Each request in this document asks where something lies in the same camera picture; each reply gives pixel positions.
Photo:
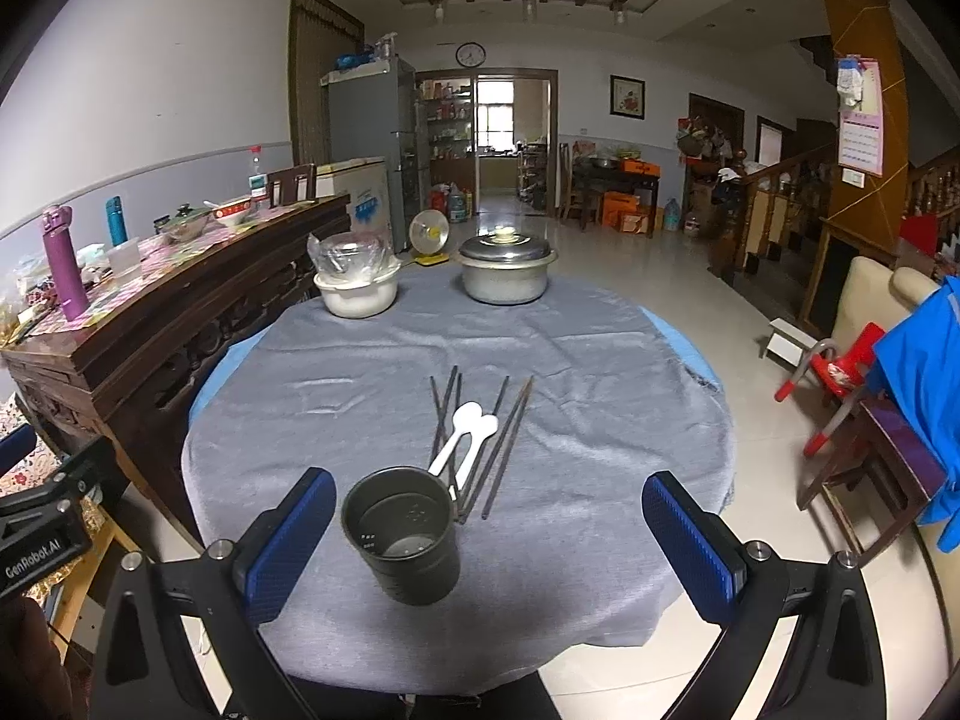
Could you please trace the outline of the dark carved wooden sideboard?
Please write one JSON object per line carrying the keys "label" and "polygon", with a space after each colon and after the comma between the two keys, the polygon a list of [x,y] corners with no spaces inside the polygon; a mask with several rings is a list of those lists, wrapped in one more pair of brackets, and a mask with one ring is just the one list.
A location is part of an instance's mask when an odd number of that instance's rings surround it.
{"label": "dark carved wooden sideboard", "polygon": [[91,327],[3,349],[32,424],[67,454],[109,437],[128,481],[199,541],[181,472],[190,406],[231,344],[314,296],[306,242],[348,231],[349,201],[287,206],[174,266]]}

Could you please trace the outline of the small white step stool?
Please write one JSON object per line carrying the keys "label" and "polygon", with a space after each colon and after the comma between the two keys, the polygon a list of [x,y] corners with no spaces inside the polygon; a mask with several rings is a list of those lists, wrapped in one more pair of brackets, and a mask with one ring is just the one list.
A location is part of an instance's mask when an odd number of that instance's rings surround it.
{"label": "small white step stool", "polygon": [[760,358],[776,358],[793,369],[799,366],[802,356],[809,353],[817,340],[784,319],[768,322],[768,338],[761,344]]}

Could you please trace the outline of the blue water jug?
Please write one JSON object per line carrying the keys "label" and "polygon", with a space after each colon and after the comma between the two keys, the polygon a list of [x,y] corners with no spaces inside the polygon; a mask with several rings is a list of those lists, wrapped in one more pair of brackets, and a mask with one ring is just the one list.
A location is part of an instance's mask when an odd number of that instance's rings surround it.
{"label": "blue water jug", "polygon": [[682,222],[682,205],[675,199],[670,199],[664,208],[664,229],[665,231],[679,231]]}

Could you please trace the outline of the red plastic child chair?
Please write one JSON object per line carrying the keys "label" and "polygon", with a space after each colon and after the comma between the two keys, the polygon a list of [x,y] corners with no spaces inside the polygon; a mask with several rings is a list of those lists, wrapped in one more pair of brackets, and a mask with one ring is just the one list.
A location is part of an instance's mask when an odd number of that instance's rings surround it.
{"label": "red plastic child chair", "polygon": [[793,375],[776,390],[775,400],[781,403],[794,393],[807,372],[814,372],[828,400],[838,403],[830,421],[804,445],[807,458],[823,449],[823,445],[827,444],[836,429],[853,412],[857,402],[864,397],[866,376],[875,361],[874,346],[884,335],[884,328],[869,322],[844,353],[839,351],[838,343],[832,338],[817,341],[800,356],[799,366]]}

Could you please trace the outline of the grey table cloth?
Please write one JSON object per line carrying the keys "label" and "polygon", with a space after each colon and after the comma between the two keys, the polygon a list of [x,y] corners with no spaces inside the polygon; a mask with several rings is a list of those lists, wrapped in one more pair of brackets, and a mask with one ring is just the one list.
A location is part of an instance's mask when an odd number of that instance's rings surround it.
{"label": "grey table cloth", "polygon": [[697,351],[617,294],[551,278],[488,305],[407,271],[389,309],[286,310],[190,424],[206,539],[239,535],[311,466],[337,510],[263,635],[299,678],[464,694],[576,645],[641,645],[679,598],[640,494],[731,497],[734,426]]}

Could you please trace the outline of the round wall clock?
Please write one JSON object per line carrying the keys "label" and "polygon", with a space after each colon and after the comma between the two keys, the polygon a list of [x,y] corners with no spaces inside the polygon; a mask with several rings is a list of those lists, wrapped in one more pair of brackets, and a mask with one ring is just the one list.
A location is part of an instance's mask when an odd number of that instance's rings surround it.
{"label": "round wall clock", "polygon": [[487,61],[487,49],[482,44],[470,41],[455,49],[454,59],[457,65],[467,70],[480,68]]}

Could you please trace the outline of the teal thermos bottle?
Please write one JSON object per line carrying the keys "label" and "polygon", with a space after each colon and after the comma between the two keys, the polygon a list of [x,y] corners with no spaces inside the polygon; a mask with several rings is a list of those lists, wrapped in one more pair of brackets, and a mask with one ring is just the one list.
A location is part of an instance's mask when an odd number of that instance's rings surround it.
{"label": "teal thermos bottle", "polygon": [[127,226],[125,226],[124,209],[119,195],[110,197],[104,204],[106,210],[107,231],[109,231],[110,245],[121,247],[128,241]]}

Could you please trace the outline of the small yellow desk fan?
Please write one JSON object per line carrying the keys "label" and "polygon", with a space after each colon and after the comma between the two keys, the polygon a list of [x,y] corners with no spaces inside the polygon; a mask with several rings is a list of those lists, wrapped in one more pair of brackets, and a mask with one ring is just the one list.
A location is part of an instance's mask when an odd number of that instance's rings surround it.
{"label": "small yellow desk fan", "polygon": [[449,240],[448,218],[438,210],[423,210],[410,221],[409,243],[412,259],[421,266],[441,265],[449,260],[446,244]]}

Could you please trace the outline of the dark metal utensil cup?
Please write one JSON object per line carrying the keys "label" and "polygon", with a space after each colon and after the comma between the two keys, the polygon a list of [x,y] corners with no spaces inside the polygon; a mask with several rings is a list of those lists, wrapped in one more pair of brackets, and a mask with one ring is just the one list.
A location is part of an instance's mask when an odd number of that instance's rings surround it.
{"label": "dark metal utensil cup", "polygon": [[389,598],[430,606],[459,582],[454,516],[454,500],[436,476],[391,466],[348,491],[342,528]]}

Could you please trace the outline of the white plastic spoon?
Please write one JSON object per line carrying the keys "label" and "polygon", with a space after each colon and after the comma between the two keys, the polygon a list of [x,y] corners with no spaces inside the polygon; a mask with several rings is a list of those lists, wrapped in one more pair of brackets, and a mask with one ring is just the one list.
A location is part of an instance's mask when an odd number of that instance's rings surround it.
{"label": "white plastic spoon", "polygon": [[[472,426],[473,422],[480,418],[483,415],[483,406],[477,401],[467,401],[464,405],[459,406],[459,410],[455,411],[455,426],[457,426],[457,432],[459,433],[459,439],[467,435],[467,431]],[[438,454],[428,466],[428,472],[433,476],[439,476],[443,473],[444,468],[448,466],[449,455],[451,455],[452,444],[457,442],[457,437],[454,433],[446,439],[443,447],[439,449]]]}
{"label": "white plastic spoon", "polygon": [[455,468],[455,483],[457,483],[455,497],[454,491],[449,489],[452,499],[462,499],[467,489],[467,481],[470,479],[470,473],[475,470],[478,457],[480,457],[480,452],[482,452],[483,444],[485,444],[491,436],[498,433],[498,429],[500,429],[500,420],[496,415],[482,415],[470,426],[470,429],[467,431],[467,436],[470,437],[469,448],[467,449],[466,456],[462,458],[462,461],[457,465],[457,468]]}

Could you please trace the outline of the white chest freezer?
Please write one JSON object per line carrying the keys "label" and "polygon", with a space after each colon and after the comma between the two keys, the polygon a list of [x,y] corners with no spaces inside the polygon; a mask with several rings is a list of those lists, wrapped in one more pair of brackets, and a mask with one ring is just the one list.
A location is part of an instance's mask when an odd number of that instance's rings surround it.
{"label": "white chest freezer", "polygon": [[347,195],[350,231],[374,232],[392,242],[391,199],[382,158],[353,158],[314,167],[314,195],[318,199]]}

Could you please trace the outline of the aluminium pot with lid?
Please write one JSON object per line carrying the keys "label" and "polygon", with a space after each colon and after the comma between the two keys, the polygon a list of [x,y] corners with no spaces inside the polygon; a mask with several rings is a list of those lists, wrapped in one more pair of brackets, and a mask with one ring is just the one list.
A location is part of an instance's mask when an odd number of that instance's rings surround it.
{"label": "aluminium pot with lid", "polygon": [[454,260],[472,299],[489,305],[521,305],[537,301],[547,291],[556,250],[542,236],[503,227],[462,242]]}

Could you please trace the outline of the white bowl with plastic bag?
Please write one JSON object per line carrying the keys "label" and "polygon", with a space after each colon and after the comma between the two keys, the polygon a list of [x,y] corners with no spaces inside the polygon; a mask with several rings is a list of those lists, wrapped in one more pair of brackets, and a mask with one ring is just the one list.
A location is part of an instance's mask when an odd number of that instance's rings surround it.
{"label": "white bowl with plastic bag", "polygon": [[340,232],[325,239],[309,234],[306,249],[314,286],[334,316],[367,319],[394,304],[402,262],[381,234]]}

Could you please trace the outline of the grey refrigerator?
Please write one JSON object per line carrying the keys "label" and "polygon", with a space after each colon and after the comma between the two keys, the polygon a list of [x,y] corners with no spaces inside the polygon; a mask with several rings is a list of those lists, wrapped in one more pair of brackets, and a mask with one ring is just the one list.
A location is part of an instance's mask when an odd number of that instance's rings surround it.
{"label": "grey refrigerator", "polygon": [[415,70],[398,57],[320,78],[331,160],[382,158],[391,199],[392,249],[409,249],[409,224],[421,210]]}

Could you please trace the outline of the framed wall picture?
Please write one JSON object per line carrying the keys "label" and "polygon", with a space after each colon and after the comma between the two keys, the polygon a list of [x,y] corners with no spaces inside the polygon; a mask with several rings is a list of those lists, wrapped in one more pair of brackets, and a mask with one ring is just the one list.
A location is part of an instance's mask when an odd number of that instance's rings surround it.
{"label": "framed wall picture", "polygon": [[610,109],[612,115],[627,119],[646,117],[646,83],[626,76],[610,76]]}

